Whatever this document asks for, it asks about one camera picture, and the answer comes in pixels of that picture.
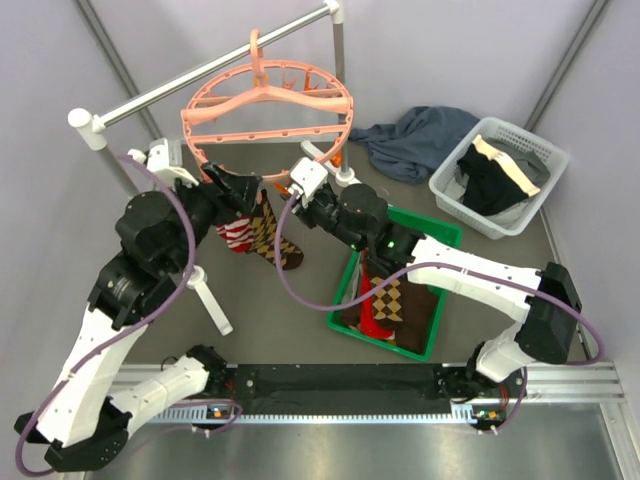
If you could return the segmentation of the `red white striped sock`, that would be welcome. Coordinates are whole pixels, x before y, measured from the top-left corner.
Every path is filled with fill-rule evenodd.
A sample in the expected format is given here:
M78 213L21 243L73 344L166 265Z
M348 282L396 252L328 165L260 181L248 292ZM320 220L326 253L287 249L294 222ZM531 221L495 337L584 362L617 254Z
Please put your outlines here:
M228 249L235 253L247 253L253 244L254 234L249 217L217 225L216 233L225 241Z

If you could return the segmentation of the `pink round clip hanger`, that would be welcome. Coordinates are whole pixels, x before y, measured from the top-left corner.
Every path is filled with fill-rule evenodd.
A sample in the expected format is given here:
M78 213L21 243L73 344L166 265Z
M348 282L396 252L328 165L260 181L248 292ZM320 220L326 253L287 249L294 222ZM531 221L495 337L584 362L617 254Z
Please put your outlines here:
M333 145L325 153L313 153L311 159L328 165L333 172L344 167L343 148L353 126L354 100L346 86L335 75L304 62L266 60L258 45L259 31L249 37L250 62L237 66L207 81L181 111L183 135L194 155L200 179L210 184L204 166L208 160L202 147L229 142L289 139L301 136L333 135ZM215 89L238 76L249 75L252 87L236 95L219 95ZM331 113L338 121L330 125L279 128L263 131L196 134L195 128L210 124L241 108L261 103L295 105Z

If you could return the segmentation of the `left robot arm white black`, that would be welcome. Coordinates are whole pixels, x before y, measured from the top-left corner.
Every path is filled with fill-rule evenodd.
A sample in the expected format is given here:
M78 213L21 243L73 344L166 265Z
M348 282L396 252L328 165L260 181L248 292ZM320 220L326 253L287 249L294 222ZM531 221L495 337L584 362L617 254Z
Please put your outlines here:
M232 325L196 263L209 230L250 214L261 180L207 164L203 180L185 169L149 170L155 189L132 197L115 230L120 252L100 271L81 329L51 393L18 417L20 444L43 444L50 472L108 465L132 434L163 410L226 387L224 360L191 348L174 365L132 390L110 387L135 342L185 290L193 290L220 333Z

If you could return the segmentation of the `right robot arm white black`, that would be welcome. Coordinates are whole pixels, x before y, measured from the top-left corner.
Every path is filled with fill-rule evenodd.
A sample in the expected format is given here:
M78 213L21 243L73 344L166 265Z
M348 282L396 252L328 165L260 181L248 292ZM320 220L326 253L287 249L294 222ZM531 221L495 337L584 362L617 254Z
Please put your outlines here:
M565 365L578 324L581 302L568 270L550 262L544 270L520 268L448 246L389 215L388 204L365 184L336 193L323 182L313 188L292 185L284 209L310 228L319 227L365 255L368 270L381 282L341 304L314 310L346 310L371 299L392 281L446 290L507 315L513 322L482 342L468 362L466 380L487 396L512 373L534 363Z

